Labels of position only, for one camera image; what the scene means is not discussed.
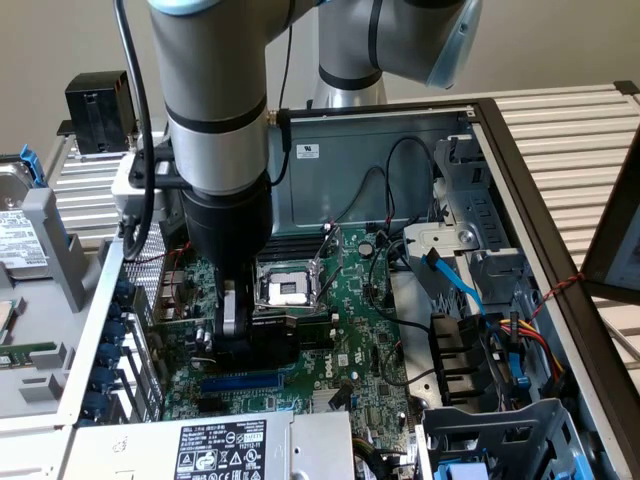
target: sticker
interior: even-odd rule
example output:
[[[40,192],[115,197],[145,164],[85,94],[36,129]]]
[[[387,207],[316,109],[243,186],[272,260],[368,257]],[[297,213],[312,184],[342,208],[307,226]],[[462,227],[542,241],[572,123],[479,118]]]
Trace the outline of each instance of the sticker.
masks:
[[[175,480],[262,480],[267,422],[193,425],[180,430]]]
[[[296,145],[298,158],[320,158],[320,145]]]
[[[47,265],[31,222],[19,210],[0,212],[0,262],[7,268]]]

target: blue latch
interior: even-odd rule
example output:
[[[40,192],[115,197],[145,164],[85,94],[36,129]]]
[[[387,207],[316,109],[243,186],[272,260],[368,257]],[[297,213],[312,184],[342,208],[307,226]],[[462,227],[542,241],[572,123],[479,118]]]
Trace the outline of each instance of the blue latch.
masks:
[[[556,475],[556,480],[593,480],[593,472],[584,455],[576,455],[574,457],[576,469],[574,472],[561,472]]]
[[[20,152],[20,160],[25,162],[28,165],[29,170],[31,170],[31,175],[33,175],[36,187],[48,186],[47,181],[44,178],[44,170],[42,170],[42,165],[40,164],[38,156],[32,150],[29,150],[29,145],[26,143]]]
[[[531,380],[522,371],[520,365],[520,354],[518,352],[509,352],[509,368],[511,369],[511,376],[518,388],[523,390],[529,390],[531,388]]]

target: black cable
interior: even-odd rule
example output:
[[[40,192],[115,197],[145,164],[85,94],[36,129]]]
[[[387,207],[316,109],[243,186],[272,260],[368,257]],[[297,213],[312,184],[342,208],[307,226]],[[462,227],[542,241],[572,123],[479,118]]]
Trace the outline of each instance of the black cable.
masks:
[[[367,464],[367,467],[369,467],[369,470],[377,480],[386,480],[388,478],[390,471],[382,459],[382,455],[376,449],[367,451],[360,447],[357,442],[353,442],[353,454]]]
[[[381,166],[375,165],[375,166],[371,167],[369,170],[367,170],[366,173],[364,174],[364,177],[362,177],[362,181],[360,182],[360,186],[358,187],[358,191],[353,196],[353,198],[351,199],[349,204],[345,208],[342,209],[342,211],[340,212],[340,214],[338,216],[336,216],[336,218],[334,220],[335,223],[338,223],[347,213],[349,213],[349,211],[353,208],[353,206],[355,205],[356,201],[358,200],[358,198],[362,194],[362,191],[364,190],[364,187],[365,187],[365,185],[367,183],[367,179],[369,178],[370,175],[372,175],[373,173],[376,173],[376,172],[380,173],[380,175],[382,175],[382,177],[385,179],[385,182],[386,182],[386,177],[384,175],[384,170],[382,169]]]
[[[424,372],[416,375],[415,377],[413,377],[410,380],[405,380],[405,381],[400,381],[400,380],[394,380],[392,378],[389,378],[389,376],[387,375],[387,365],[389,364],[389,362],[391,361],[391,357],[393,356],[393,354],[396,352],[397,347],[394,347],[391,349],[391,351],[389,351],[389,353],[387,354],[387,356],[384,358],[384,361],[382,362],[382,365],[380,366],[380,376],[382,377],[382,379],[387,382],[389,385],[391,385],[392,387],[407,387],[409,385],[411,385],[412,383],[417,382],[418,380],[420,380],[421,378],[426,377],[427,375],[431,375],[432,373],[436,372],[435,368],[430,368],[428,370],[425,370]]]
[[[284,180],[284,176],[287,173],[287,167],[289,166],[289,154],[291,152],[284,152],[284,160],[282,161],[282,170],[280,170],[280,175],[276,178],[275,182],[271,182],[270,185],[272,187],[278,186],[282,180]]]
[[[123,217],[123,251],[125,260],[134,260],[144,248],[151,227],[153,217],[153,200],[155,190],[155,155],[153,150],[153,136],[151,134],[151,116],[149,115],[149,105],[147,105],[147,94],[142,81],[140,64],[131,38],[131,30],[127,21],[127,13],[124,8],[124,0],[113,0],[113,8],[116,13],[116,21],[122,38],[124,53],[127,58],[127,65],[131,72],[131,85],[134,96],[138,103],[138,114],[140,116],[140,130],[142,133],[142,145],[144,148],[145,177],[144,177],[144,204],[142,207],[142,218],[140,219],[140,229],[134,240],[137,218],[133,216]]]
[[[373,258],[371,259],[371,266],[369,267],[369,285],[373,285],[372,283],[372,278],[373,278],[373,269],[375,268],[376,262],[378,260],[378,257],[380,256],[380,253],[382,252],[384,247],[379,248],[375,255],[373,256]],[[387,320],[389,320],[392,323],[395,323],[396,325],[404,325],[406,327],[413,327],[413,328],[418,328],[420,330],[422,330],[424,333],[426,333],[427,335],[429,335],[429,329],[424,326],[421,325],[419,323],[415,323],[415,322],[408,322],[406,320],[401,320],[399,318],[393,317],[391,315],[389,315],[387,312],[385,312],[384,310],[382,310],[380,307],[378,307],[378,305],[376,305],[376,303],[374,302],[373,299],[373,289],[369,289],[369,301],[371,302],[371,305],[373,306],[373,308],[375,308],[376,312],[378,312],[378,314],[382,317],[385,318]]]
[[[376,250],[375,255],[373,256],[373,258],[371,259],[371,266],[369,267],[369,278],[368,278],[368,283],[369,285],[373,285],[372,279],[373,279],[373,269],[375,268],[376,262],[378,261],[378,257],[380,256],[380,253],[382,252],[384,247],[380,247],[378,250]],[[401,320],[399,318],[393,317],[391,315],[389,315],[387,312],[385,312],[384,310],[382,310],[380,307],[378,307],[378,305],[376,305],[374,298],[373,298],[373,288],[369,289],[369,302],[371,303],[371,305],[373,306],[373,308],[375,308],[376,312],[378,312],[378,314],[382,317],[385,318],[386,320],[389,320],[391,323],[395,323],[396,325],[404,325],[405,327],[413,327],[413,328],[417,328],[422,330],[424,333],[427,334],[427,336],[429,336],[429,328],[426,327],[425,325],[422,325],[420,323],[416,323],[416,322],[409,322],[407,320]],[[389,354],[387,355],[387,357],[384,359],[384,361],[382,362],[381,368],[380,368],[380,374],[382,376],[382,379],[387,382],[389,385],[393,386],[393,387],[406,387],[407,385],[411,385],[414,382],[417,382],[418,380],[420,380],[423,377],[426,377],[427,375],[430,375],[432,373],[434,373],[436,370],[433,368],[430,368],[429,370],[426,370],[424,372],[422,372],[421,374],[415,376],[414,378],[401,382],[401,381],[397,381],[397,380],[393,380],[391,378],[388,377],[387,372],[386,372],[386,366],[389,363],[389,360],[391,359],[393,353],[396,351],[396,347],[394,347]]]
[[[509,386],[505,382],[504,377],[500,372],[500,367],[498,367],[498,364],[496,363],[496,359],[493,358],[493,354],[491,353],[491,348],[490,348],[491,336],[494,333],[497,333],[497,331],[492,329],[487,329],[483,337],[480,338],[480,344],[482,345],[482,349],[484,350],[485,357],[487,358],[487,365],[489,365],[489,371],[491,372],[493,381],[496,382],[496,388],[498,390],[498,401],[504,404],[507,410],[511,410]]]
[[[287,45],[287,61],[284,64],[284,77],[282,78],[282,88],[280,88],[280,101],[278,109],[282,108],[284,101],[284,89],[287,87],[287,78],[289,77],[289,64],[291,63],[291,44],[293,43],[293,24],[289,25],[289,43]]]
[[[391,158],[393,157],[393,154],[396,151],[396,148],[398,148],[398,146],[400,146],[400,144],[405,142],[405,141],[415,142],[418,145],[420,145],[420,147],[424,150],[424,153],[425,153],[425,155],[427,157],[427,161],[428,161],[428,169],[427,170],[429,172],[429,179],[428,179],[428,182],[427,182],[429,190],[428,190],[427,198],[429,199],[430,203],[432,202],[432,198],[433,198],[433,170],[432,170],[432,168],[433,168],[433,165],[435,165],[435,161],[433,159],[433,155],[431,155],[431,151],[429,150],[429,147],[427,147],[427,145],[424,143],[424,141],[421,138],[416,137],[415,135],[402,137],[402,138],[396,140],[396,142],[391,147],[391,150],[389,151],[389,155],[387,156],[386,169],[385,169],[385,173],[386,173],[385,206],[386,206],[387,212],[389,212],[390,204],[391,204],[391,208],[392,208],[391,214],[387,215],[387,223],[390,223],[391,219],[396,214],[395,202],[393,201],[393,196],[391,195],[391,178],[389,177],[389,166],[391,164]]]
[[[402,252],[398,250],[398,246],[403,243],[404,243],[404,240],[400,239],[400,240],[396,240],[391,245],[389,245],[389,248],[387,249],[387,261],[389,260],[389,252],[393,251],[398,256],[398,258],[402,260],[402,263],[404,263],[404,266],[407,267],[409,270],[411,270],[411,266],[409,265],[409,262],[407,262],[407,259],[404,258],[404,255],[402,255]]]

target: barcode label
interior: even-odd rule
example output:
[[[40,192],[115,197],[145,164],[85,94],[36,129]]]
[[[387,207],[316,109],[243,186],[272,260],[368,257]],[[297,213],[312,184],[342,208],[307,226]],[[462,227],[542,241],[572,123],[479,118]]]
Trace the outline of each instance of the barcode label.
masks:
[[[47,265],[33,225],[19,210],[0,212],[0,262],[6,268]]]

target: warning label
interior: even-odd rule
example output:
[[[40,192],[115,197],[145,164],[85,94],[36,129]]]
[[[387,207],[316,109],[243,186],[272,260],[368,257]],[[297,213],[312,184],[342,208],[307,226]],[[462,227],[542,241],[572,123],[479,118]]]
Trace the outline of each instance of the warning label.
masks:
[[[267,422],[183,427],[175,480],[263,480]]]

